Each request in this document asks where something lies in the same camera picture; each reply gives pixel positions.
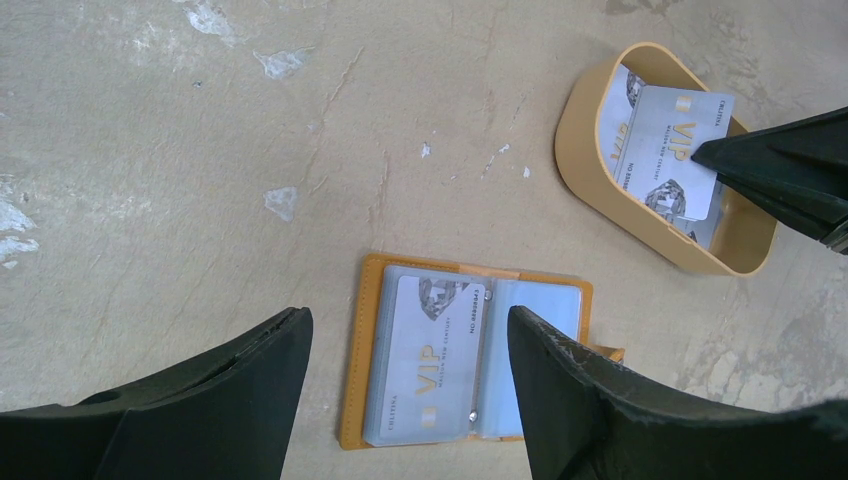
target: white paint stain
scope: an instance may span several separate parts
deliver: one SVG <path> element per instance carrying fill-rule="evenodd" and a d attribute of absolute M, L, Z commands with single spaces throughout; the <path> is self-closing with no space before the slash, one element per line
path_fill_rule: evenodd
<path fill-rule="evenodd" d="M 218 35 L 221 41 L 230 47 L 243 41 L 230 26 L 227 15 L 221 7 L 209 5 L 206 0 L 199 0 L 191 5 L 183 6 L 183 11 L 191 26 L 198 32 Z"/>
<path fill-rule="evenodd" d="M 5 262 L 7 258 L 19 253 L 37 252 L 38 242 L 33 239 L 21 240 L 20 238 L 11 235 L 0 239 L 0 262 Z"/>
<path fill-rule="evenodd" d="M 303 68 L 309 57 L 312 56 L 312 50 L 312 47 L 306 47 L 294 52 L 281 51 L 273 55 L 262 55 L 254 51 L 253 56 L 265 67 L 265 75 L 277 80 L 286 78 Z"/>
<path fill-rule="evenodd" d="M 486 178 L 486 174 L 489 173 L 489 169 L 491 169 L 492 164 L 495 163 L 495 157 L 498 156 L 498 155 L 503 155 L 504 152 L 506 152 L 507 150 L 509 150 L 509 144 L 508 143 L 506 145 L 504 145 L 503 147 L 499 148 L 498 153 L 496 153 L 495 155 L 492 155 L 492 158 L 489 159 L 489 163 L 486 164 L 486 168 L 483 170 L 483 175 L 480 175 L 480 180 L 483 180 L 484 178 Z"/>
<path fill-rule="evenodd" d="M 0 196 L 0 230 L 25 232 L 30 228 L 35 228 L 35 223 L 11 202 Z"/>
<path fill-rule="evenodd" d="M 276 213 L 285 222 L 294 220 L 297 207 L 297 187 L 283 187 L 265 192 L 265 208 Z"/>
<path fill-rule="evenodd" d="M 18 207 L 12 205 L 11 175 L 0 175 L 0 231 L 14 230 L 25 232 L 35 228 L 35 223 Z"/>
<path fill-rule="evenodd" d="M 0 175 L 0 231 L 26 232 L 35 228 L 35 222 L 23 214 L 12 204 L 12 185 L 9 179 L 11 175 Z M 6 262 L 6 260 L 19 253 L 35 252 L 38 250 L 38 242 L 35 240 L 21 240 L 17 236 L 9 235 L 0 239 L 0 263 L 9 270 L 15 268 L 17 261 Z"/>
<path fill-rule="evenodd" d="M 480 180 L 486 177 L 486 174 L 489 173 L 489 169 L 492 168 L 492 164 L 495 163 L 495 156 L 492 155 L 492 158 L 489 159 L 489 163 L 486 164 L 486 169 L 483 170 L 483 175 L 480 175 Z"/>

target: floor scratch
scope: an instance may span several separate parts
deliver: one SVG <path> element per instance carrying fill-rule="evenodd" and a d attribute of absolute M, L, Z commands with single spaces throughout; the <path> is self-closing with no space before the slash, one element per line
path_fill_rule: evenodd
<path fill-rule="evenodd" d="M 323 187 L 324 182 L 327 181 L 328 177 L 329 177 L 329 175 L 324 175 L 324 178 L 322 178 L 321 181 L 318 182 L 318 185 L 315 185 L 314 187 L 312 187 L 311 190 L 309 190 L 309 194 L 311 195 L 311 194 L 315 193 L 316 191 L 318 191 L 319 188 Z"/>
<path fill-rule="evenodd" d="M 359 57 L 362 56 L 363 50 L 365 50 L 365 47 L 359 47 L 359 51 L 356 52 L 356 56 L 353 58 L 353 60 L 350 61 L 350 63 L 347 64 L 347 68 L 345 68 L 345 71 L 342 72 L 342 76 L 341 76 L 341 80 L 339 81 L 339 85 L 336 87 L 336 90 L 333 91 L 333 94 L 330 96 L 330 99 L 327 100 L 327 104 L 324 106 L 324 111 L 321 112 L 322 115 L 327 113 L 327 110 L 330 109 L 330 104 L 332 104 L 333 101 L 336 99 L 336 97 L 339 96 L 339 92 L 341 91 L 342 87 L 347 83 L 347 76 L 350 74 L 353 67 L 359 61 Z"/>
<path fill-rule="evenodd" d="M 380 176 L 380 184 L 377 186 L 377 199 L 368 207 L 368 223 L 371 225 L 372 248 L 377 241 L 377 235 L 383 230 L 385 225 L 386 197 L 389 189 L 389 176 L 391 175 L 390 163 L 391 157 L 386 150 L 383 150 L 383 174 Z"/>

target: beige plastic box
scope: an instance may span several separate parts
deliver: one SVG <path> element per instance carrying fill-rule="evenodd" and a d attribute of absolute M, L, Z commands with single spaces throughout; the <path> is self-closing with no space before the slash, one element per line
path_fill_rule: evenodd
<path fill-rule="evenodd" d="M 708 90 L 668 49 L 637 43 L 590 68 L 577 80 L 556 132 L 556 160 L 568 188 L 680 268 L 712 275 L 750 276 L 763 267 L 777 221 L 727 189 L 722 218 L 707 251 L 626 193 L 607 171 L 598 141 L 601 107 L 619 64 L 649 85 Z M 735 118 L 729 135 L 747 133 Z"/>

